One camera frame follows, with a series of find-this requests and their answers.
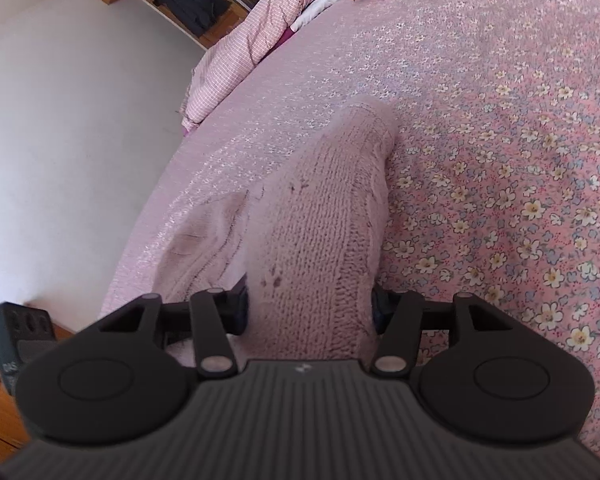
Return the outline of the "pink knitted cardigan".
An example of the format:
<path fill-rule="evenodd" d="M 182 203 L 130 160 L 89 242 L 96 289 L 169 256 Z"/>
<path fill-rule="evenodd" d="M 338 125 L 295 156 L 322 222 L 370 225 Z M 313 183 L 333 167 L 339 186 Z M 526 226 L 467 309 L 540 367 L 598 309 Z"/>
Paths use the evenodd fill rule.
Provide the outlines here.
<path fill-rule="evenodd" d="M 347 103 L 262 181 L 195 207 L 161 258 L 155 291 L 177 302 L 244 282 L 248 325 L 232 341 L 239 362 L 368 361 L 398 131 L 388 105 Z"/>

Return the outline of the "pink floral bed sheet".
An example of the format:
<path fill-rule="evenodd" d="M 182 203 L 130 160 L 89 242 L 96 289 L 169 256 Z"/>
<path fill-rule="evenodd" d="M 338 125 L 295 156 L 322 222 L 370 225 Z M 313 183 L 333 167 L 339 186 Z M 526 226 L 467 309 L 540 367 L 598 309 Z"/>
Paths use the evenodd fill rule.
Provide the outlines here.
<path fill-rule="evenodd" d="M 571 352 L 600 454 L 600 0 L 341 0 L 283 35 L 186 132 L 104 311 L 154 288 L 195 207 L 262 181 L 355 96 L 399 125 L 381 284 L 468 290 Z"/>

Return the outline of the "black device on nightstand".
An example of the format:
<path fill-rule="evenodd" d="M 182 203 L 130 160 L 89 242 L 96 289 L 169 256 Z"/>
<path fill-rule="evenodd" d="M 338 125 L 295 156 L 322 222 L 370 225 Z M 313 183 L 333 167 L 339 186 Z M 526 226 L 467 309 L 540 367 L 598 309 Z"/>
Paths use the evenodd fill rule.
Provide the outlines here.
<path fill-rule="evenodd" d="M 0 304 L 0 377 L 10 396 L 23 367 L 57 344 L 47 311 Z"/>

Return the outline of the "wooden nightstand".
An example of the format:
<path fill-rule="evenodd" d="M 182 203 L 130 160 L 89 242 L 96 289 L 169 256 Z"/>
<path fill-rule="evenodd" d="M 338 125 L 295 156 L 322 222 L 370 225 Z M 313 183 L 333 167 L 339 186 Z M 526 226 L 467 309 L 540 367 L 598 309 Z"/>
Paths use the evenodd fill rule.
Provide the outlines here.
<path fill-rule="evenodd" d="M 55 324 L 54 332 L 57 340 L 67 339 L 72 332 Z M 10 396 L 0 377 L 0 463 L 19 451 L 30 438 L 17 410 L 15 399 Z"/>

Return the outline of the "pink checkered duvet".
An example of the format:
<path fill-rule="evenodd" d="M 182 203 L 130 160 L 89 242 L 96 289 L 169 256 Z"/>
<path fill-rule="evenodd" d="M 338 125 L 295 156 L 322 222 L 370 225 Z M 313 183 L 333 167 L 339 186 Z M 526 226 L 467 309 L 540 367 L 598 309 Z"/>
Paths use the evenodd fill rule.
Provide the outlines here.
<path fill-rule="evenodd" d="M 272 51 L 284 32 L 314 0 L 260 0 L 247 17 L 210 48 L 192 70 L 181 107 L 190 133 Z"/>

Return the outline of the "black hanging jacket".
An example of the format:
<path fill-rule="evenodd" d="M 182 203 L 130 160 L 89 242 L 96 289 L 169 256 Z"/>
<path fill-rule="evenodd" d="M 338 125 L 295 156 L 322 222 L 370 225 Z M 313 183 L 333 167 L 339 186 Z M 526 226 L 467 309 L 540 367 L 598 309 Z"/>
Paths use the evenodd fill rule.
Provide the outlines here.
<path fill-rule="evenodd" d="M 154 0 L 155 6 L 166 6 L 196 37 L 204 35 L 230 8 L 228 0 Z"/>

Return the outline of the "white pillow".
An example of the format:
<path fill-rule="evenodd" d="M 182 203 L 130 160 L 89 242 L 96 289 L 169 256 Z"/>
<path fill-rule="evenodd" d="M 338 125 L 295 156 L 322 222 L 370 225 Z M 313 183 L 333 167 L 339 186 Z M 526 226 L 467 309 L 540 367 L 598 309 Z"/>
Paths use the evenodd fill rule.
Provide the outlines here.
<path fill-rule="evenodd" d="M 309 24 L 310 21 L 313 21 L 317 15 L 320 15 L 337 1 L 338 0 L 314 0 L 290 25 L 290 29 L 293 32 L 298 32 L 304 26 Z"/>

